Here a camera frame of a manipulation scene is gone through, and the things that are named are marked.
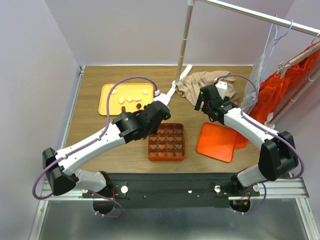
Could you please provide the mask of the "orange compartment box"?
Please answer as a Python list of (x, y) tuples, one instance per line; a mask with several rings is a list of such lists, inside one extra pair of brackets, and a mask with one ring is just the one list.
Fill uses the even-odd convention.
[(182, 162), (186, 157), (185, 128), (181, 123), (161, 123), (147, 138), (151, 162)]

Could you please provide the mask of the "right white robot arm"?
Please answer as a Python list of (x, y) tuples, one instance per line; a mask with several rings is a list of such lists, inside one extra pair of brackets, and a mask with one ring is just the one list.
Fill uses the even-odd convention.
[(227, 97), (222, 98), (214, 84), (200, 89), (194, 109), (206, 114), (211, 122), (237, 131), (260, 150), (257, 164), (221, 185), (227, 193), (241, 196), (248, 187), (264, 181), (274, 182), (299, 165), (294, 138), (289, 132), (277, 132), (254, 120)]

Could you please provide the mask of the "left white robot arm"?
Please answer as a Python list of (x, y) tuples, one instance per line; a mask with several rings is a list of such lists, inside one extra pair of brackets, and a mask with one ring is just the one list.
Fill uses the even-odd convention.
[(153, 101), (142, 110), (121, 113), (106, 127), (70, 147), (45, 149), (42, 166), (52, 194), (60, 196), (73, 190), (81, 182), (76, 173), (82, 165), (111, 149), (146, 139), (170, 117), (166, 104)]

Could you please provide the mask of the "beige crumpled cloth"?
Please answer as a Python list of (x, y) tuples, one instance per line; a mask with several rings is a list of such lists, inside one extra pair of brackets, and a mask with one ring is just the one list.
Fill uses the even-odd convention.
[[(182, 78), (176, 84), (175, 91), (182, 95), (183, 98), (186, 98), (192, 106), (195, 106), (200, 93), (200, 88), (212, 85), (216, 81), (216, 78), (227, 75), (231, 75), (231, 72), (225, 70), (195, 72)], [(235, 82), (236, 79), (231, 76), (225, 77), (222, 80), (227, 81), (225, 96), (229, 97), (231, 102), (236, 104), (239, 96), (234, 89), (234, 86), (231, 84)]]

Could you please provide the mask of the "white clothes rack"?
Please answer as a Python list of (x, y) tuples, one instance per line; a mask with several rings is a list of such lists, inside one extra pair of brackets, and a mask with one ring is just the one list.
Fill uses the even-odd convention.
[[(287, 29), (289, 28), (289, 26), (291, 24), (291, 22), (289, 20), (285, 20), (285, 19), (282, 19), (282, 18), (279, 18), (276, 16), (272, 16), (269, 14), (265, 14), (265, 13), (251, 10), (248, 8), (244, 8), (241, 6), (237, 6), (237, 5), (234, 5), (231, 3), (226, 3), (226, 2), (223, 2), (220, 0), (206, 0), (205, 3), (216, 6), (216, 7), (223, 8), (223, 9), (226, 9), (226, 10), (229, 10), (232, 12), (236, 12), (236, 13), (239, 13), (239, 14), (242, 14), (245, 16), (249, 16), (249, 17), (264, 21), (264, 22), (276, 24), (281, 27), (285, 27)], [(184, 24), (184, 29), (183, 29), (181, 47), (180, 47), (180, 51), (179, 51), (176, 77), (175, 77), (175, 80), (171, 84), (170, 90), (166, 93), (166, 95), (168, 95), (170, 97), (170, 100), (173, 98), (173, 95), (176, 92), (176, 85), (181, 78), (181, 74), (182, 73), (187, 74), (192, 69), (191, 65), (188, 65), (185, 68), (185, 70), (182, 70), (182, 67), (183, 67), (183, 62), (184, 62), (184, 57), (185, 57), (185, 51), (186, 51), (186, 46), (187, 46), (187, 41), (188, 41), (188, 34), (189, 34), (194, 5), (195, 5), (194, 0), (189, 0), (187, 2), (187, 13), (186, 13), (186, 19), (185, 19), (185, 24)], [(300, 32), (303, 34), (307, 34), (310, 36), (314, 36), (314, 37), (320, 33), (319, 29), (312, 28), (312, 27), (309, 27), (309, 26), (306, 26), (303, 24), (299, 24), (296, 22), (293, 23), (291, 30), (294, 30), (294, 31), (297, 31), (297, 32)]]

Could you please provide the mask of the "light orange tray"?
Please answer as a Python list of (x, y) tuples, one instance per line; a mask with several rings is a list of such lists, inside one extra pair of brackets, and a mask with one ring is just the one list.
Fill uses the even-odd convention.
[[(126, 112), (135, 112), (142, 110), (144, 106), (150, 104), (154, 98), (154, 86), (151, 83), (121, 83), (115, 87), (117, 94), (111, 94), (109, 100), (109, 114), (116, 116), (122, 113), (121, 107), (126, 108)], [(144, 95), (142, 92), (146, 90), (148, 95)], [(128, 102), (127, 98), (132, 97), (133, 101)], [(119, 99), (124, 98), (124, 103), (120, 104)], [(141, 109), (137, 109), (136, 105), (141, 104)]]

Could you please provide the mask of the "orange box lid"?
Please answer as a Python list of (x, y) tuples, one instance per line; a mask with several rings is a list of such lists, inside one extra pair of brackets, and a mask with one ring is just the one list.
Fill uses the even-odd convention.
[(205, 122), (202, 125), (196, 151), (204, 156), (230, 163), (233, 160), (238, 133), (228, 127)]

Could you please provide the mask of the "grey garment on hanger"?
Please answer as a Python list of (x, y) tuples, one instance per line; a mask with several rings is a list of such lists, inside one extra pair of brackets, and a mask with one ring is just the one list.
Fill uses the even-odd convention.
[(241, 108), (246, 114), (249, 114), (255, 105), (255, 100), (257, 97), (255, 89), (257, 89), (258, 91), (260, 87), (260, 78), (264, 66), (264, 60), (265, 54), (262, 53), (257, 62), (254, 64), (251, 75), (249, 77), (249, 81), (246, 83), (244, 97), (241, 103)]

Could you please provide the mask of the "orange garment on hanger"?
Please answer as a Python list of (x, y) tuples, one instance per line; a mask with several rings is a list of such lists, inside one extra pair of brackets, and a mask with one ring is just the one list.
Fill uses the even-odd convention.
[(270, 113), (274, 112), (283, 100), (285, 94), (300, 83), (315, 65), (320, 56), (317, 50), (300, 62), (289, 67), (284, 77), (280, 73), (270, 75), (260, 84), (258, 101), (249, 113), (249, 116), (264, 124)]

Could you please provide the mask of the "wooden clothes hanger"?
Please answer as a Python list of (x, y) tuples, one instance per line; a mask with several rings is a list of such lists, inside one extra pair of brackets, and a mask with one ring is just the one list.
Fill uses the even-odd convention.
[(284, 78), (286, 75), (287, 70), (294, 66), (295, 64), (301, 62), (308, 56), (312, 55), (316, 51), (320, 49), (320, 43), (314, 43), (314, 41), (320, 37), (320, 34), (318, 33), (314, 39), (311, 41), (311, 44), (301, 53), (299, 53), (297, 56), (293, 57), (292, 59), (288, 60), (287, 62), (281, 62), (278, 66), (277, 73), (280, 74), (280, 79)]

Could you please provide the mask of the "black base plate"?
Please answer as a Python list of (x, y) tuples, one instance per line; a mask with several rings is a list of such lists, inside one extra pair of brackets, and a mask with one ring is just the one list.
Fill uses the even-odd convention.
[(229, 198), (258, 197), (250, 185), (237, 190), (231, 173), (107, 173), (106, 187), (98, 194), (125, 209), (228, 208)]

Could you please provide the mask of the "aluminium rail frame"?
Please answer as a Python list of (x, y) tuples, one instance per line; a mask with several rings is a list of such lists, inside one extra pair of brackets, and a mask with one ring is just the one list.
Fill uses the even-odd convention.
[[(153, 79), (161, 90), (168, 91), (175, 79), (177, 68), (173, 65), (107, 65), (81, 66), (76, 90), (60, 145), (74, 143), (92, 133), (102, 125), (103, 118), (98, 114), (98, 100), (102, 85), (115, 83), (126, 77), (144, 76)], [(240, 170), (253, 162), (258, 152), (252, 144), (235, 152), (232, 163), (219, 163), (196, 153), (196, 141), (200, 125), (196, 115), (187, 118), (182, 115), (191, 106), (180, 96), (175, 96), (171, 108), (177, 111), (174, 122), (181, 122), (187, 130), (187, 158), (181, 163), (152, 164), (143, 156), (143, 143), (135, 143), (137, 157), (132, 164), (133, 173), (155, 173), (156, 171), (179, 173), (194, 171), (204, 173), (209, 170), (229, 172)], [(267, 239), (267, 240), (316, 240), (319, 238), (315, 212), (308, 202), (310, 190), (302, 179), (280, 180), (266, 184), (261, 194), (265, 200), (262, 208), (242, 217), (229, 209), (199, 209), (194, 226), (182, 224), (182, 208), (177, 214), (172, 210), (146, 209), (127, 211), (125, 216), (111, 221), (103, 221), (89, 211), (89, 201), (81, 197), (78, 190), (63, 196), (42, 200), (38, 204), (30, 238), (32, 240), (71, 240), (84, 239), (85, 227), (90, 227), (90, 239), (98, 233), (119, 239), (131, 239), (134, 223), (145, 218), (146, 238), (158, 239), (159, 224), (156, 219), (165, 218), (164, 227), (173, 239)], [(121, 230), (127, 229), (125, 235)]]

